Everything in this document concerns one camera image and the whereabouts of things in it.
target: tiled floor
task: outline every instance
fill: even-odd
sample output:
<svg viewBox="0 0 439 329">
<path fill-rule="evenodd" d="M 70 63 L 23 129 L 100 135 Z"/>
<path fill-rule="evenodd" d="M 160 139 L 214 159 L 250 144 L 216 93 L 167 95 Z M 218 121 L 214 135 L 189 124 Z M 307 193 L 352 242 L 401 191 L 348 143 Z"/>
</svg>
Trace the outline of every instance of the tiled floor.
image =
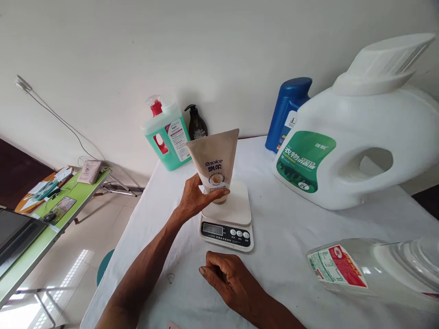
<svg viewBox="0 0 439 329">
<path fill-rule="evenodd" d="M 57 325 L 79 328 L 96 291 L 96 276 L 104 256 L 116 247 L 140 196 L 108 193 L 94 197 L 45 255 L 21 289 L 54 288 L 40 293 Z M 2 329 L 46 329 L 52 324 L 34 296 L 15 295 L 0 310 Z"/>
</svg>

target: rejoice logo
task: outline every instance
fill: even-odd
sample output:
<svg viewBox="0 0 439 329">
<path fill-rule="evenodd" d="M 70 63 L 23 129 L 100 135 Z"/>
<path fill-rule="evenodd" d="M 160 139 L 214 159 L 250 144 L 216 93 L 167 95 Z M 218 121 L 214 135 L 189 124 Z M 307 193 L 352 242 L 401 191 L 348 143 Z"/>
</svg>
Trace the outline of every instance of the rejoice logo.
<svg viewBox="0 0 439 329">
<path fill-rule="evenodd" d="M 216 165 L 216 164 L 221 163 L 221 162 L 223 162 L 222 159 L 221 160 L 215 160 L 215 161 L 212 161 L 212 162 L 206 162 L 206 167 L 209 167 L 209 166 L 212 166 L 212 165 Z"/>
</svg>

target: plastic bottle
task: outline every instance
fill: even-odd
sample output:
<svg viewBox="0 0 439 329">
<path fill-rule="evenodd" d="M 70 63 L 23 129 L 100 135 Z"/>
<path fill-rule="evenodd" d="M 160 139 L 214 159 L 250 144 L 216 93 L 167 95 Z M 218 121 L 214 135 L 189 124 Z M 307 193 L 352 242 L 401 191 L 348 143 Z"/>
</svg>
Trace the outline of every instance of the plastic bottle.
<svg viewBox="0 0 439 329">
<path fill-rule="evenodd" d="M 308 91 L 311 84 L 311 78 L 295 78 L 282 83 L 265 142 L 266 148 L 278 152 L 290 129 L 296 124 L 298 108 L 310 99 Z"/>
<path fill-rule="evenodd" d="M 331 210 L 354 207 L 374 191 L 400 184 L 439 162 L 439 104 L 405 85 L 434 34 L 396 37 L 367 46 L 334 85 L 298 111 L 273 163 L 281 182 Z M 393 164 L 370 176 L 359 165 L 370 149 Z"/>
<path fill-rule="evenodd" d="M 394 244 L 345 239 L 310 250 L 307 258 L 329 291 L 439 313 L 438 246 L 438 240 L 431 239 Z"/>
<path fill-rule="evenodd" d="M 146 102 L 153 118 L 143 127 L 146 139 L 169 171 L 190 161 L 186 147 L 189 140 L 182 111 L 176 103 L 163 104 L 159 95 L 151 96 Z"/>
<path fill-rule="evenodd" d="M 189 122 L 189 137 L 191 140 L 206 137 L 208 135 L 207 126 L 204 120 L 200 117 L 197 106 L 195 104 L 188 105 L 184 111 L 186 112 L 189 109 L 189 113 L 191 114 L 191 121 Z"/>
</svg>

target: teal stool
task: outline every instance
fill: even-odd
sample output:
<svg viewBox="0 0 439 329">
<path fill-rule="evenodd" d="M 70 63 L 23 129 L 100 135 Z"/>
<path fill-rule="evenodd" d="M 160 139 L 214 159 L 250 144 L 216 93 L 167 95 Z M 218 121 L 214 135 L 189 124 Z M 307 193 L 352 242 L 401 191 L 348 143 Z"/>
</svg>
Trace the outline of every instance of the teal stool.
<svg viewBox="0 0 439 329">
<path fill-rule="evenodd" d="M 105 255 L 99 269 L 97 270 L 96 285 L 98 286 L 104 276 L 105 270 L 107 269 L 108 263 L 110 262 L 111 256 L 113 256 L 114 249 Z"/>
</svg>

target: door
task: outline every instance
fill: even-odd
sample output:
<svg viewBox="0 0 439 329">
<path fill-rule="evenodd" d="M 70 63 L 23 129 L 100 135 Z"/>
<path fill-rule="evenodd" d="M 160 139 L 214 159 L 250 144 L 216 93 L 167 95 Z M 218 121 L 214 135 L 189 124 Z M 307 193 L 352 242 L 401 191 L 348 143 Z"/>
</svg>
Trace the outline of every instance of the door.
<svg viewBox="0 0 439 329">
<path fill-rule="evenodd" d="M 0 139 L 0 205 L 15 209 L 54 170 Z"/>
</svg>

